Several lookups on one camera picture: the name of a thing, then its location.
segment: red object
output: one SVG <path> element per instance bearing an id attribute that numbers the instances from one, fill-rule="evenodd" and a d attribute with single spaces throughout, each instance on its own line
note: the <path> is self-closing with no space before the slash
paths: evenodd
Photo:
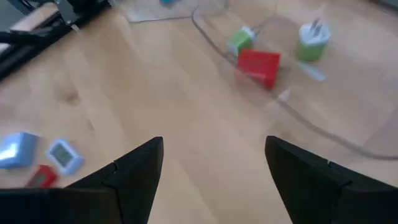
<path id="1" fill-rule="evenodd" d="M 39 165 L 38 171 L 28 181 L 26 187 L 30 188 L 49 188 L 57 180 L 57 175 L 50 166 Z"/>
<path id="2" fill-rule="evenodd" d="M 275 84 L 279 60 L 278 53 L 242 50 L 238 57 L 238 68 L 271 90 Z"/>

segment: blue object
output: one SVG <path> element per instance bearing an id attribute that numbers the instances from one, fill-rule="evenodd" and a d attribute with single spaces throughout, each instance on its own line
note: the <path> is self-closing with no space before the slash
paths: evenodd
<path id="1" fill-rule="evenodd" d="M 6 136 L 0 145 L 0 169 L 30 166 L 38 138 L 29 133 Z"/>
<path id="2" fill-rule="evenodd" d="M 75 174 L 85 160 L 65 139 L 55 140 L 47 151 L 47 157 L 57 165 L 63 175 Z"/>
<path id="3" fill-rule="evenodd" d="M 160 0 L 161 3 L 163 4 L 170 4 L 171 2 L 174 2 L 175 0 Z"/>

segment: wooden surface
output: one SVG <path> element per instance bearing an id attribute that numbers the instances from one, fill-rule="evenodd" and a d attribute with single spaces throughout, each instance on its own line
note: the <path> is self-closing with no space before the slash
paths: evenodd
<path id="1" fill-rule="evenodd" d="M 326 77 L 317 81 L 290 56 L 298 25 L 323 3 L 332 40 L 313 65 Z M 312 123 L 397 155 L 397 16 L 360 0 L 258 0 L 231 1 L 198 23 L 225 49 L 236 29 L 275 9 L 290 20 L 273 19 L 257 37 L 257 47 L 284 54 L 274 93 Z M 235 79 L 189 19 L 129 24 L 112 9 L 68 34 L 0 83 L 0 135 L 15 131 L 42 136 L 36 164 L 51 164 L 44 152 L 55 138 L 84 155 L 59 186 L 163 136 L 149 223 L 290 223 L 264 157 L 268 135 L 398 186 L 398 162 L 361 157 L 306 129 L 267 91 Z M 22 187 L 34 169 L 4 171 L 0 186 Z"/>

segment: transparent container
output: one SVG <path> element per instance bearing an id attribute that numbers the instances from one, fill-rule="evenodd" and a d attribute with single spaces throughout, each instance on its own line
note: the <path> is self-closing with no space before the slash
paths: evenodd
<path id="1" fill-rule="evenodd" d="M 200 14 L 218 14 L 228 7 L 228 0 L 108 0 L 129 22 L 189 18 L 198 7 Z"/>

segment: display screen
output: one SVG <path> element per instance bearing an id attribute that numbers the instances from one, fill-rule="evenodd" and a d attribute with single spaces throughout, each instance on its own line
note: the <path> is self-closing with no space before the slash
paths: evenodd
<path id="1" fill-rule="evenodd" d="M 44 181 L 45 181 L 44 173 L 39 172 L 36 175 L 34 175 L 28 187 L 40 187 Z"/>
<path id="2" fill-rule="evenodd" d="M 72 155 L 61 144 L 55 146 L 52 155 L 63 167 L 66 167 L 68 162 L 72 160 Z"/>

